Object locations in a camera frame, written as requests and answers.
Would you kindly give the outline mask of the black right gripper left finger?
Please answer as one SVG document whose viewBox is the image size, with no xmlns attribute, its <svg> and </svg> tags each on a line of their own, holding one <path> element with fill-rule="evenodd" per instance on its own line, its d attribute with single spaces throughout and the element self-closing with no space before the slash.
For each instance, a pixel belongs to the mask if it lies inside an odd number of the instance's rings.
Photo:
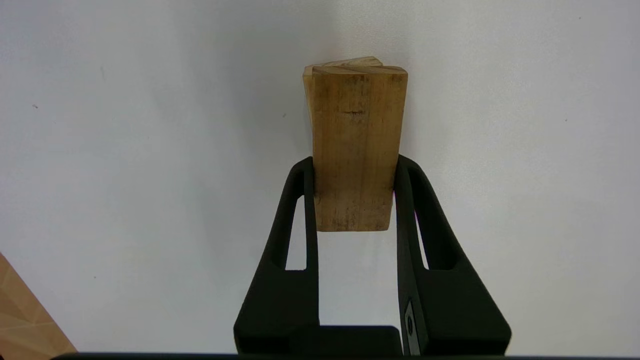
<svg viewBox="0 0 640 360">
<path fill-rule="evenodd" d="M 305 267 L 286 269 L 298 199 L 303 199 Z M 238 353 L 292 353 L 297 333 L 320 325 L 313 158 L 286 177 L 274 221 L 233 326 Z"/>
</svg>

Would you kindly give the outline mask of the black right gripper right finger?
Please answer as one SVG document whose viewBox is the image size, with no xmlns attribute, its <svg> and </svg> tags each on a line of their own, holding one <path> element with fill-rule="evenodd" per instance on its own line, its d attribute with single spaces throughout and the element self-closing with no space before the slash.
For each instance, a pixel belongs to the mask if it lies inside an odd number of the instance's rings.
<svg viewBox="0 0 640 360">
<path fill-rule="evenodd" d="M 512 330 L 453 232 L 423 169 L 400 155 L 394 179 L 397 294 L 410 356 L 503 356 Z"/>
</svg>

